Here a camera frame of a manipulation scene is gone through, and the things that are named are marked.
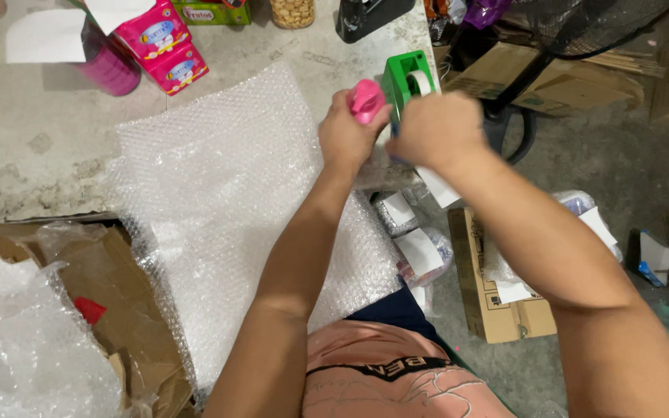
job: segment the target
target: table surface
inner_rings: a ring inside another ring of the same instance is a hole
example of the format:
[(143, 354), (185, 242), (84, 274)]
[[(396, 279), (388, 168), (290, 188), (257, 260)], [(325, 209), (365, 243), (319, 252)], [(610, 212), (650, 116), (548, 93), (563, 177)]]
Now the table surface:
[[(233, 86), (275, 60), (290, 64), (315, 120), (325, 116), (337, 90), (363, 78), (379, 80), (393, 55), (422, 49), (436, 79), (422, 2), (349, 45), (335, 33), (339, 0), (317, 0), (314, 23), (296, 31), (276, 27), (269, 3), (252, 1), (251, 25), (190, 27), (209, 73), (172, 98), (145, 74), (131, 94), (112, 98), (66, 64), (5, 64), (5, 34), (13, 22), (33, 11), (70, 7), (65, 0), (9, 2), (0, 19), (0, 222), (119, 211), (105, 181), (107, 163), (120, 155), (114, 125)], [(363, 187), (415, 180), (411, 172), (372, 165), (375, 171), (365, 176)]]

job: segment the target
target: packing tape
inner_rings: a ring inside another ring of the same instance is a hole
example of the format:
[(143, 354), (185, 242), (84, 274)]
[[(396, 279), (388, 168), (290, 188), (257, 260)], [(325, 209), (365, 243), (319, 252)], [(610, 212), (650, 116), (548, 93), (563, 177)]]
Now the packing tape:
[(426, 96), (432, 92), (430, 81), (422, 70), (415, 70), (407, 73), (407, 80), (412, 77), (420, 88), (420, 96)]

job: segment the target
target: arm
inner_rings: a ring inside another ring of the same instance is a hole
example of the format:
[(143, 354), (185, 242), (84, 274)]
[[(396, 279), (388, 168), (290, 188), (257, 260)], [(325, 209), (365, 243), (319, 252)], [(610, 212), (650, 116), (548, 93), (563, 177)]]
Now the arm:
[(595, 233), (486, 146), (477, 102), (412, 100), (400, 133), (389, 152), (454, 187), (513, 270), (549, 301), (570, 415), (669, 416), (664, 327)]
[(306, 375), (306, 324), (324, 283), (340, 216), (360, 166), (388, 121), (350, 115), (339, 91), (319, 128), (324, 168), (280, 234), (203, 417), (298, 417)]

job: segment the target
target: purple bottle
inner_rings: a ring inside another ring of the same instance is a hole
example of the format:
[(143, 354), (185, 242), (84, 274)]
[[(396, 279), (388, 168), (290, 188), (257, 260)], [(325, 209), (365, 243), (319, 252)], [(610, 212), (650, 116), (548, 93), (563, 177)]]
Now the purple bottle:
[(82, 46), (87, 61), (74, 67), (102, 92), (125, 96), (141, 82), (141, 67), (89, 21), (82, 30)]

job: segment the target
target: hand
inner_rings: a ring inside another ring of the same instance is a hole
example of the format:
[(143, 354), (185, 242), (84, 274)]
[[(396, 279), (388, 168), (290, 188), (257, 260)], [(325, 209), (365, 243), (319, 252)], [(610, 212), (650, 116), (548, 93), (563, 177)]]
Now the hand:
[(410, 164), (440, 173), (461, 158), (486, 148), (479, 102), (459, 92), (432, 93), (407, 102), (399, 137), (386, 151)]
[(373, 144), (389, 122), (391, 105), (385, 105), (371, 123), (361, 125), (347, 107), (348, 90), (332, 96), (332, 106), (319, 126), (319, 144), (322, 147), (324, 167), (345, 170), (353, 178), (371, 155)]

